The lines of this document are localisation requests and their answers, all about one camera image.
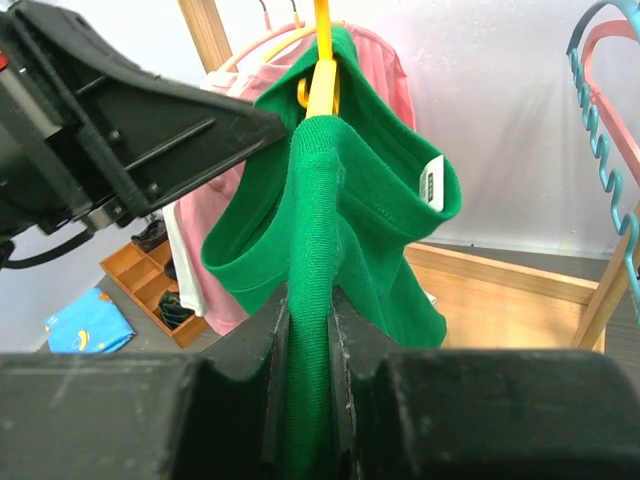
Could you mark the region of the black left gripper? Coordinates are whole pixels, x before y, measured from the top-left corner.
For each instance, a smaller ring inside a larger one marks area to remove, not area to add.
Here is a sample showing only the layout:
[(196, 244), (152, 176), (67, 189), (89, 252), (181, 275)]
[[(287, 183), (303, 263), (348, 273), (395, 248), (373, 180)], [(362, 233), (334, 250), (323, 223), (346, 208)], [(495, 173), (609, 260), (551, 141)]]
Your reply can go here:
[(1, 14), (1, 232), (145, 216), (279, 142), (280, 118), (142, 70), (79, 13)]

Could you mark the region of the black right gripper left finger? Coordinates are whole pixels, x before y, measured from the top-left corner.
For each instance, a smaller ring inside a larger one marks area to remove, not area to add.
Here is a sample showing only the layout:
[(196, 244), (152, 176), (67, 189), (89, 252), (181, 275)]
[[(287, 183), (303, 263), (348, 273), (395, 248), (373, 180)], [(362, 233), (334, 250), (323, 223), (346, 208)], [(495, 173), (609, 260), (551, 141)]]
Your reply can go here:
[(5, 479), (279, 479), (287, 289), (198, 354), (5, 354)]

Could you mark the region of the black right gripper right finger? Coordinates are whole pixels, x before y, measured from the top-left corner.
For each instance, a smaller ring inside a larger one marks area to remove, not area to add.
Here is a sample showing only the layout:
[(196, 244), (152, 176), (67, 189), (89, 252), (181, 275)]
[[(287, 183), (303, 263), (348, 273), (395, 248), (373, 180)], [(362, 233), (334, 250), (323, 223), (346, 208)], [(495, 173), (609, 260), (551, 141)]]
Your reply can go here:
[(639, 399), (582, 350), (408, 349), (335, 289), (340, 479), (635, 479)]

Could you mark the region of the pink t shirt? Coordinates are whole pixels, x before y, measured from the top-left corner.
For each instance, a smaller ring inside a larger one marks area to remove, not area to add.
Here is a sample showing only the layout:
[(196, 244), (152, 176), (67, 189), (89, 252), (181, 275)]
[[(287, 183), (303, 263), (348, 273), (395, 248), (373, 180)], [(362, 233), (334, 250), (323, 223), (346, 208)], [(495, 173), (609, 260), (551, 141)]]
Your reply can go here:
[[(396, 50), (379, 35), (364, 27), (346, 24), (345, 28), (350, 33), (355, 44), (358, 64), (366, 80), (400, 121), (414, 130), (416, 128), (416, 118), (408, 77)], [(312, 41), (313, 37), (307, 36), (292, 44), (289, 52), (282, 51), (271, 61), (262, 62), (247, 73), (212, 71), (207, 74), (201, 83), (201, 88), (209, 92), (221, 93), (253, 102), (276, 83), (302, 54), (306, 53)], [(243, 180), (246, 166), (244, 161), (240, 163), (244, 165), (244, 170), (238, 188)], [(229, 292), (228, 286), (230, 282), (223, 280), (219, 271), (237, 256), (232, 247), (236, 245), (234, 235), (238, 233), (239, 224), (242, 222), (240, 215), (227, 212), (233, 198), (221, 218), (205, 238), (201, 249), (201, 262), (218, 279), (227, 292)], [(225, 335), (243, 321), (229, 330), (223, 330), (223, 332), (216, 331), (206, 322), (216, 333)]]

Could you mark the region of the yellow plastic hanger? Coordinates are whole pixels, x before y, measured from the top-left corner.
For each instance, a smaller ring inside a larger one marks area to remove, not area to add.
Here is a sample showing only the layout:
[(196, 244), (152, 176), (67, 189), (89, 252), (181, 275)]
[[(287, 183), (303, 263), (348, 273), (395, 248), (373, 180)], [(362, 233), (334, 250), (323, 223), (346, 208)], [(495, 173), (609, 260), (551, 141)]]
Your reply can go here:
[(302, 78), (298, 83), (298, 102), (306, 109), (306, 118), (337, 115), (340, 104), (338, 65), (333, 55), (332, 23), (329, 1), (315, 0), (318, 61), (310, 86)]

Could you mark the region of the green t shirt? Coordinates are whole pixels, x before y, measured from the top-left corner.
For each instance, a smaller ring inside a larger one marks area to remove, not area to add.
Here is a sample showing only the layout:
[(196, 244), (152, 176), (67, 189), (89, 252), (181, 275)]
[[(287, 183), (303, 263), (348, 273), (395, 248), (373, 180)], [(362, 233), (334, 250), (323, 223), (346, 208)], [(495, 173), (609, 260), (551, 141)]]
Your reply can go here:
[(425, 167), (440, 151), (407, 127), (360, 70), (350, 33), (332, 31), (341, 99), (337, 115), (306, 118), (296, 98), (318, 59), (316, 47), (257, 101), (287, 135), (253, 155), (227, 212), (242, 217), (237, 253), (219, 271), (246, 313), (281, 284), (292, 317), (287, 366), (284, 475), (333, 475), (327, 318), (340, 287), (356, 309), (402, 346), (436, 348), (445, 318), (424, 294), (404, 256), (409, 243), (456, 216), (461, 191), (445, 164), (444, 204), (420, 194)]

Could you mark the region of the light blue metal-hook hanger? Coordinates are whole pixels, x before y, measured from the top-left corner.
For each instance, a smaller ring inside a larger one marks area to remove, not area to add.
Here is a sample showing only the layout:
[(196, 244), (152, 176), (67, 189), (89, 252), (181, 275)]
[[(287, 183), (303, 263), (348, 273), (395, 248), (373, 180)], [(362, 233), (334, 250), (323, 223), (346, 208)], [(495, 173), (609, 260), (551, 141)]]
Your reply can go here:
[(581, 38), (592, 18), (609, 3), (595, 2), (580, 18), (571, 34), (566, 56), (569, 61), (577, 101), (581, 110), (582, 123), (589, 135), (591, 152), (598, 160), (598, 175), (604, 191), (611, 195), (610, 216), (619, 236), (628, 235), (627, 245), (623, 248), (622, 264), (625, 269), (628, 290), (635, 310), (639, 309), (638, 266), (633, 259), (639, 246), (639, 216), (633, 212), (620, 214), (620, 199), (624, 191), (624, 180), (617, 168), (608, 166), (611, 146), (615, 145), (635, 178), (639, 177), (639, 147), (633, 139), (626, 140), (628, 132), (613, 125), (615, 115), (606, 105), (604, 97), (592, 85), (587, 75), (587, 51), (579, 50)]

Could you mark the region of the pink plastic hanger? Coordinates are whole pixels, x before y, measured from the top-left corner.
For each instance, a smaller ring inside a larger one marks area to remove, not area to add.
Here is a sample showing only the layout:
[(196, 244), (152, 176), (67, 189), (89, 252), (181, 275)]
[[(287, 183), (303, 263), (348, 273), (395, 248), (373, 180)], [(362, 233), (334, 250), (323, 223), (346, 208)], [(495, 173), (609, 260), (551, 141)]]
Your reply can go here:
[(584, 77), (601, 124), (634, 178), (639, 177), (639, 40), (629, 22), (601, 22), (582, 46)]

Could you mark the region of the orange plastic hanger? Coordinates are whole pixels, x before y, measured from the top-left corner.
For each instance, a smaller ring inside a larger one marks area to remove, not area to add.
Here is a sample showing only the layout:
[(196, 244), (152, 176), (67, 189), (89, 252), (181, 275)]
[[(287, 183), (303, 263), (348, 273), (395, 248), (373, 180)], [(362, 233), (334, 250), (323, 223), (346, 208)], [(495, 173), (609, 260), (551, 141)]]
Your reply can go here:
[(331, 27), (333, 25), (343, 25), (343, 21), (332, 22), (330, 18), (330, 5), (328, 0), (314, 1), (314, 18), (315, 24), (299, 29), (295, 29), (288, 37), (278, 41), (271, 46), (261, 57), (260, 61), (267, 63), (274, 57), (279, 55), (290, 45), (302, 40), (303, 38), (315, 34), (320, 47), (320, 58), (329, 58), (331, 55)]

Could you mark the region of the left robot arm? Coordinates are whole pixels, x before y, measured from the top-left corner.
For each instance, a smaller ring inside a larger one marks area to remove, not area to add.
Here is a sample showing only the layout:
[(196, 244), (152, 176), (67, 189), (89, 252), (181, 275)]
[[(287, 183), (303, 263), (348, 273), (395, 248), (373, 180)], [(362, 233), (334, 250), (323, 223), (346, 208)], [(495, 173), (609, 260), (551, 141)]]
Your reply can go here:
[(151, 72), (79, 13), (1, 10), (1, 267), (124, 228), (282, 140), (274, 113)]

